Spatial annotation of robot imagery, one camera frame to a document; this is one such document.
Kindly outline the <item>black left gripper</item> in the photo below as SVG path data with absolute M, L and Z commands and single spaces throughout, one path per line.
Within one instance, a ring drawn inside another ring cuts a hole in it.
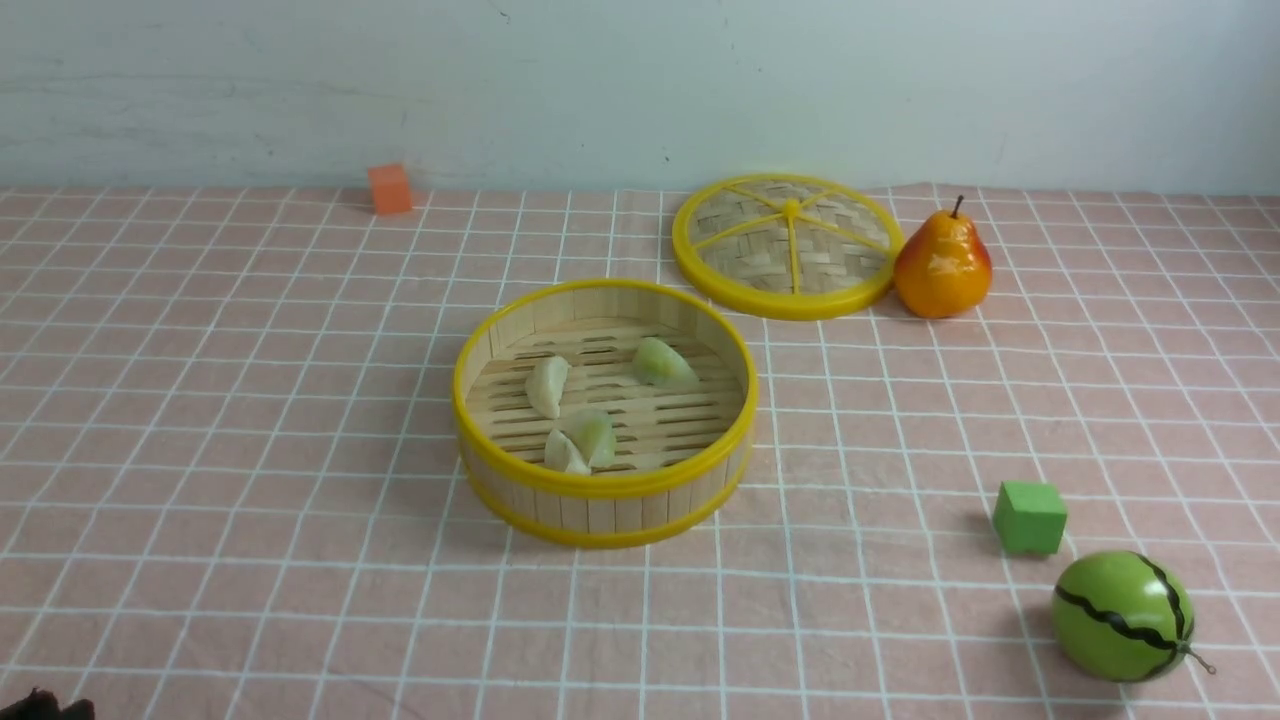
M 1 720 L 95 720 L 96 710 L 90 700 L 77 700 L 61 706 L 58 697 L 45 689 L 33 688 L 26 697 L 1 708 Z

